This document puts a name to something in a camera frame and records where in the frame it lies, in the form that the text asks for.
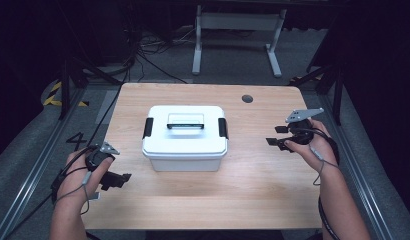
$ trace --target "motion capture device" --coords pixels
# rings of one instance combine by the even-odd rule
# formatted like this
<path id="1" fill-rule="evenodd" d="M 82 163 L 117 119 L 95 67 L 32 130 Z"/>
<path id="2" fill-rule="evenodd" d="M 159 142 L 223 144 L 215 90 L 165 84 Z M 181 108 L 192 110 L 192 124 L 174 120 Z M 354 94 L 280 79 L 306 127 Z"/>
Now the motion capture device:
<path id="1" fill-rule="evenodd" d="M 267 142 L 271 146 L 278 146 L 281 151 L 290 150 L 284 142 L 290 140 L 301 145 L 307 145 L 314 137 L 315 131 L 312 129 L 312 125 L 308 118 L 324 112 L 323 108 L 318 109 L 306 109 L 306 110 L 293 110 L 293 112 L 286 118 L 287 126 L 276 126 L 277 133 L 292 133 L 291 137 L 277 139 L 266 138 Z"/>
<path id="2" fill-rule="evenodd" d="M 93 145 L 93 146 L 88 146 L 87 148 L 83 149 L 81 152 L 79 152 L 66 166 L 64 169 L 61 169 L 59 171 L 59 174 L 56 176 L 55 180 L 53 181 L 52 185 L 50 188 L 52 189 L 52 203 L 55 204 L 56 199 L 57 199 L 57 193 L 59 190 L 59 187 L 61 186 L 62 182 L 65 180 L 65 178 L 72 174 L 74 171 L 78 171 L 81 169 L 75 169 L 72 172 L 68 172 L 68 169 L 72 166 L 72 164 L 80 158 L 81 155 L 91 151 L 88 157 L 86 157 L 85 163 L 87 170 L 90 172 L 93 172 L 96 170 L 96 168 L 108 157 L 112 158 L 112 160 L 115 160 L 115 155 L 119 155 L 120 152 L 116 150 L 114 147 L 112 147 L 111 144 L 109 144 L 107 141 L 104 141 L 102 146 L 99 147 L 99 145 Z M 130 179 L 131 174 L 123 174 L 123 175 L 118 175 L 113 172 L 107 171 L 102 179 L 100 180 L 100 184 L 102 185 L 101 189 L 104 191 L 107 191 L 110 187 L 119 187 L 121 188 L 124 183 L 128 182 Z"/>

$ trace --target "hand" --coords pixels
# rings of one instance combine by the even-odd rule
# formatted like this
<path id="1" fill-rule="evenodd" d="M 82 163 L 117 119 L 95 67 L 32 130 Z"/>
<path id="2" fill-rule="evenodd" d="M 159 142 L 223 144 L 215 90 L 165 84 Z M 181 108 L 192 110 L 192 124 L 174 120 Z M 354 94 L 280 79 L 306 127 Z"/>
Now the hand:
<path id="1" fill-rule="evenodd" d="M 328 137 L 330 137 L 329 132 L 327 131 L 326 127 L 323 125 L 322 122 L 312 120 L 312 119 L 309 119 L 309 120 L 313 128 L 320 129 Z M 308 165 L 310 165 L 310 167 L 312 167 L 317 172 L 320 171 L 322 162 L 315 156 L 315 154 L 311 151 L 310 147 L 317 150 L 318 153 L 320 153 L 323 159 L 326 160 L 327 162 L 335 166 L 338 165 L 336 162 L 336 157 L 333 153 L 332 147 L 330 146 L 330 144 L 327 142 L 326 139 L 324 139 L 322 136 L 318 134 L 314 134 L 314 138 L 308 145 L 297 144 L 289 140 L 285 141 L 284 143 L 292 151 L 297 152 L 299 155 L 301 155 L 302 158 L 304 158 L 304 160 L 308 163 Z"/>
<path id="2" fill-rule="evenodd" d="M 68 156 L 67 164 L 81 151 L 82 150 L 71 153 Z M 80 211 L 84 203 L 87 201 L 87 196 L 91 196 L 96 191 L 102 176 L 108 171 L 113 161 L 110 157 L 106 158 L 96 170 L 92 172 L 89 180 L 84 186 L 84 190 L 84 187 L 81 187 L 82 181 L 88 172 L 85 159 L 86 154 L 82 154 L 68 169 L 67 174 L 69 175 L 62 182 L 57 193 L 57 205 L 65 203 L 65 205 Z"/>

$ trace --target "cable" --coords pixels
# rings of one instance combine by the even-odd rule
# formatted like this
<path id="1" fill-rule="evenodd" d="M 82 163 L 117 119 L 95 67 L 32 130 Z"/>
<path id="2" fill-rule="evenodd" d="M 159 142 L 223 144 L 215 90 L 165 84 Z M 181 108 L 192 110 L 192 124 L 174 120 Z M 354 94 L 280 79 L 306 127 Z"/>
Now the cable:
<path id="1" fill-rule="evenodd" d="M 165 41 L 160 41 L 160 40 L 158 40 L 158 38 L 156 38 L 157 40 L 149 41 L 149 43 L 144 43 L 144 44 L 141 44 L 140 46 L 141 46 L 141 47 L 149 47 L 149 46 L 158 45 L 158 49 L 155 50 L 155 51 L 149 51 L 149 50 L 143 50 L 143 51 L 144 51 L 145 53 L 151 53 L 151 54 L 163 53 L 163 52 L 167 51 L 168 49 L 170 49 L 170 48 L 172 48 L 172 47 L 181 46 L 181 45 L 183 45 L 183 44 L 185 44 L 185 43 L 188 43 L 188 42 L 194 43 L 193 41 L 184 40 L 184 39 L 187 38 L 187 37 L 190 38 L 189 35 L 190 35 L 191 33 L 193 33 L 193 32 L 195 31 L 195 29 L 196 29 L 196 28 L 191 29 L 190 31 L 188 31 L 187 33 L 185 33 L 185 34 L 184 34 L 181 38 L 179 38 L 179 39 L 172 40 L 172 43 L 173 43 L 172 45 L 168 45 L 168 44 L 166 44 Z"/>
<path id="2" fill-rule="evenodd" d="M 68 26 L 68 28 L 70 29 L 70 31 L 72 32 L 72 34 L 73 34 L 75 40 L 77 41 L 77 44 L 78 44 L 78 46 L 80 47 L 81 52 L 82 52 L 83 55 L 86 57 L 87 61 L 89 61 L 91 64 L 93 64 L 93 62 L 91 61 L 91 59 L 90 59 L 89 56 L 87 55 L 86 51 L 84 50 L 84 48 L 83 48 L 83 46 L 82 46 L 82 44 L 81 44 L 81 42 L 80 42 L 80 39 L 78 39 L 77 34 L 75 33 L 73 27 L 71 26 L 70 21 L 69 21 L 68 18 L 67 18 L 67 15 L 65 15 L 65 12 L 64 12 L 64 10 L 62 9 L 61 4 L 59 3 L 59 0 L 55 0 L 55 2 L 56 2 L 56 4 L 58 5 L 59 11 L 61 12 L 62 16 L 63 16 L 64 19 L 65 19 L 65 23 L 67 24 L 67 26 Z"/>
<path id="3" fill-rule="evenodd" d="M 68 196 L 68 195 L 70 195 L 71 193 L 74 193 L 74 192 L 77 192 L 80 188 L 82 188 L 84 185 L 83 184 L 81 184 L 79 187 L 77 187 L 76 189 L 74 189 L 74 190 L 72 190 L 72 191 L 70 191 L 70 192 L 67 192 L 67 193 L 65 193 L 64 195 L 62 195 L 62 196 L 60 196 L 58 199 L 56 199 L 56 202 L 55 202 L 55 205 L 59 202 L 59 200 L 61 200 L 62 198 L 64 198 L 64 197 L 66 197 L 66 196 Z"/>
<path id="4" fill-rule="evenodd" d="M 80 215 L 87 213 L 90 209 L 89 194 L 87 194 L 86 184 L 83 185 L 83 190 L 84 194 L 86 195 L 87 209 L 84 212 L 80 213 Z"/>
<path id="5" fill-rule="evenodd" d="M 312 128 L 312 129 L 308 129 L 308 128 L 290 128 L 290 132 L 292 132 L 292 131 L 294 131 L 294 132 L 296 132 L 296 131 L 298 131 L 298 132 L 299 132 L 299 131 L 312 132 L 312 133 L 315 133 L 315 134 L 321 136 L 321 137 L 324 138 L 326 141 L 327 141 L 327 139 L 330 138 L 329 136 L 327 136 L 326 133 L 324 133 L 323 131 L 321 131 L 321 130 L 318 129 L 318 128 Z"/>
<path id="6" fill-rule="evenodd" d="M 183 82 L 183 83 L 188 84 L 188 83 L 187 83 L 186 81 L 184 81 L 183 79 L 180 79 L 180 78 L 178 78 L 178 77 L 175 77 L 175 76 L 173 76 L 173 75 L 167 73 L 166 71 L 162 70 L 160 67 L 158 67 L 157 65 L 155 65 L 153 62 L 149 61 L 146 57 L 142 56 L 141 54 L 139 54 L 139 56 L 140 56 L 141 58 L 143 58 L 144 60 L 146 60 L 148 63 L 150 63 L 152 66 L 156 67 L 158 70 L 160 70 L 161 72 L 163 72 L 165 75 L 167 75 L 167 76 L 169 76 L 169 77 L 171 77 L 171 78 L 177 79 L 177 80 L 179 80 L 180 82 Z"/>
<path id="7" fill-rule="evenodd" d="M 75 155 L 75 157 L 71 159 L 71 161 L 64 167 L 64 169 L 62 169 L 61 174 L 65 177 L 68 176 L 67 171 L 73 165 L 73 163 L 77 161 L 77 159 L 80 158 L 81 155 L 85 154 L 86 152 L 90 150 L 95 150 L 96 148 L 98 148 L 98 146 L 91 146 L 90 144 L 88 144 L 86 148 L 84 148 L 77 155 Z"/>
<path id="8" fill-rule="evenodd" d="M 87 167 L 76 168 L 76 169 L 72 170 L 71 172 L 67 173 L 67 176 L 70 175 L 70 174 L 72 174 L 72 173 L 75 172 L 75 171 L 82 170 L 82 169 L 87 169 Z"/>
<path id="9" fill-rule="evenodd" d="M 121 69 L 117 69 L 117 70 L 114 70 L 114 71 L 111 71 L 111 72 L 105 72 L 107 75 L 109 75 L 109 76 L 115 76 L 115 75 L 118 75 L 118 74 L 121 74 L 121 73 L 123 73 L 123 72 L 125 72 L 125 71 L 127 71 L 127 69 L 130 69 L 133 65 L 134 65 L 134 62 L 133 61 L 130 61 L 130 59 L 131 59 L 132 57 L 130 56 L 129 57 L 129 59 L 127 59 L 126 60 L 126 62 L 128 63 L 123 63 L 123 67 L 121 68 Z M 100 78 L 100 76 L 98 76 L 97 74 L 94 74 L 94 73 L 86 73 L 86 72 L 84 72 L 84 75 L 86 75 L 87 77 L 90 77 L 90 78 Z"/>
<path id="10" fill-rule="evenodd" d="M 143 70 L 143 63 L 141 61 L 139 61 L 138 59 L 137 59 L 137 62 L 140 64 L 140 68 L 142 70 L 142 76 L 139 79 L 137 79 L 137 82 L 140 82 L 145 77 L 145 72 Z"/>
<path id="11" fill-rule="evenodd" d="M 322 162 L 321 168 L 320 168 L 320 170 L 318 171 L 318 176 L 317 176 L 317 178 L 314 180 L 314 182 L 312 183 L 314 186 L 320 186 L 320 184 L 319 184 L 319 183 L 317 184 L 316 182 L 317 182 L 317 180 L 320 178 L 321 172 L 323 172 L 324 165 L 327 163 L 327 164 L 329 164 L 330 166 L 335 167 L 335 168 L 337 168 L 337 169 L 339 169 L 339 166 L 337 166 L 337 165 L 335 165 L 335 164 L 333 164 L 333 163 L 331 163 L 331 162 L 326 161 L 326 160 L 321 156 L 321 154 L 320 154 L 315 148 L 311 147 L 311 145 L 308 145 L 308 146 L 310 147 L 311 152 L 318 158 L 318 160 L 320 160 L 320 161 Z"/>
<path id="12" fill-rule="evenodd" d="M 321 204 L 321 198 L 320 197 L 318 197 L 318 211 L 320 213 L 321 221 L 323 222 L 323 225 L 326 228 L 327 232 L 329 232 L 330 236 L 334 240 L 339 240 L 339 237 L 333 231 L 332 227 L 329 224 L 329 221 L 327 220 L 326 213 L 324 212 L 323 204 Z"/>
<path id="13" fill-rule="evenodd" d="M 93 132 L 93 135 L 90 137 L 90 139 L 89 139 L 89 141 L 88 141 L 88 143 L 87 143 L 87 146 L 90 146 L 90 144 L 92 143 L 93 139 L 95 138 L 95 136 L 96 136 L 96 134 L 97 134 L 97 132 L 98 132 L 98 130 L 99 130 L 99 127 L 102 125 L 103 120 L 105 120 L 106 115 L 108 114 L 108 112 L 109 112 L 109 110 L 111 109 L 112 105 L 114 105 L 114 102 L 117 100 L 118 96 L 120 95 L 121 87 L 122 87 L 122 85 L 125 83 L 125 80 L 126 80 L 127 75 L 128 75 L 128 71 L 126 72 L 126 75 L 124 76 L 124 79 L 123 79 L 123 82 L 122 82 L 121 86 L 118 88 L 117 94 L 115 94 L 114 99 L 112 100 L 112 102 L 111 102 L 111 104 L 109 105 L 108 109 L 106 109 L 106 112 L 103 114 L 103 116 L 102 116 L 100 122 L 99 122 L 98 125 L 96 126 L 96 129 L 95 129 L 95 131 Z"/>

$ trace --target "wrist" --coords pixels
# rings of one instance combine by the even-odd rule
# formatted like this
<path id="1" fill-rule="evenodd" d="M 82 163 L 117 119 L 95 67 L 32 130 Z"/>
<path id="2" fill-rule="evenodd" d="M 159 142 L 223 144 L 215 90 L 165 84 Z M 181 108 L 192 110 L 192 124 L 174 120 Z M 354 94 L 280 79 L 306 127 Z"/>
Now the wrist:
<path id="1" fill-rule="evenodd" d="M 323 170 L 320 173 L 321 181 L 332 181 L 338 178 L 343 179 L 343 174 L 337 165 L 325 164 Z"/>
<path id="2" fill-rule="evenodd" d="M 71 214 L 80 214 L 85 201 L 85 198 L 81 200 L 78 196 L 68 195 L 56 202 L 55 210 L 63 209 L 64 211 L 70 212 Z"/>

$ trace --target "person's left hand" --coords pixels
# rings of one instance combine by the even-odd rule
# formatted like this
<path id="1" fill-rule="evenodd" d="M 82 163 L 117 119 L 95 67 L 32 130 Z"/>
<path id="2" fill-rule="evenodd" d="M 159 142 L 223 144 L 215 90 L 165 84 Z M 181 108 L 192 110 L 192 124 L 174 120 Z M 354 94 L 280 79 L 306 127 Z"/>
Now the person's left hand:
<path id="1" fill-rule="evenodd" d="M 71 153 L 68 156 L 67 164 L 81 151 L 82 150 Z M 57 193 L 58 201 L 56 202 L 56 205 L 65 204 L 67 206 L 72 206 L 75 209 L 78 209 L 78 211 L 81 211 L 81 208 L 87 201 L 86 192 L 87 196 L 91 196 L 96 191 L 102 176 L 108 171 L 113 162 L 113 159 L 110 157 L 102 161 L 102 163 L 96 168 L 96 170 L 92 172 L 89 180 L 85 185 L 84 190 L 82 181 L 88 172 L 85 163 L 86 154 L 89 153 L 82 154 L 68 169 L 67 174 L 69 175 L 65 178 L 65 180 L 59 187 Z"/>

